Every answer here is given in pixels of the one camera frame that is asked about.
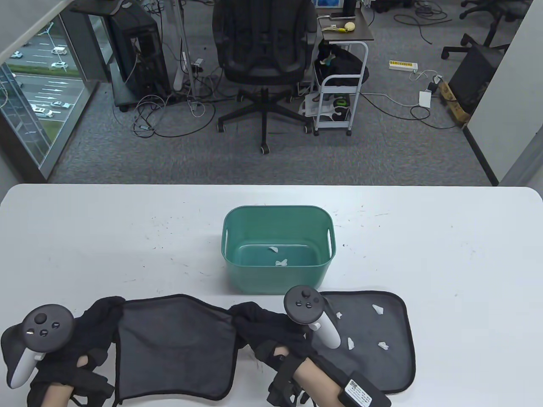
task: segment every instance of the street lamp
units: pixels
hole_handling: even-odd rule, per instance
[[[49,24],[49,27],[47,27],[45,29],[45,31],[43,31],[42,33],[39,33],[38,35],[43,35],[43,34],[47,34],[47,36],[49,37],[49,40],[51,41],[51,45],[53,46],[53,50],[56,48],[56,45],[55,45],[55,42],[53,41],[53,37],[51,37],[51,34],[49,31],[51,31],[51,28],[53,27],[54,25],[54,22],[51,21],[51,23]],[[59,57],[59,61],[60,62],[64,62],[62,60],[62,58],[60,57],[60,54],[58,52],[55,52],[55,54]],[[63,69],[64,69],[64,72],[66,72],[66,66],[64,65],[63,66]]]

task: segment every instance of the chair wheel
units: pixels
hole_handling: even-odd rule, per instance
[[[462,39],[460,40],[460,45],[465,47],[466,45],[468,45],[468,43],[470,42],[470,38],[469,36],[467,36],[466,34],[464,34],[462,36]]]

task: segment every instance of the white table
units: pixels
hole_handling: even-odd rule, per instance
[[[380,289],[405,300],[417,369],[394,406],[543,404],[543,205],[528,188],[16,186],[0,206],[0,328],[50,302],[79,316],[109,295],[184,292],[281,311],[280,297],[235,294],[220,254],[227,212],[264,204],[332,215],[338,248],[322,290]],[[112,383],[113,354],[98,371]],[[124,406],[266,407],[272,377],[243,351],[220,402],[156,396]],[[1,404],[26,406],[27,391],[2,379]]]

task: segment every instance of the white paper scrap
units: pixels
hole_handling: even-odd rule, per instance
[[[375,304],[373,304],[372,307],[374,307],[375,312],[377,312],[379,315],[383,315],[383,311],[384,311],[383,307],[377,306]]]

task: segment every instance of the green plastic basket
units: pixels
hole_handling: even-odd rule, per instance
[[[246,294],[318,288],[336,254],[332,218],[316,206],[240,206],[224,219],[221,252],[230,281]]]

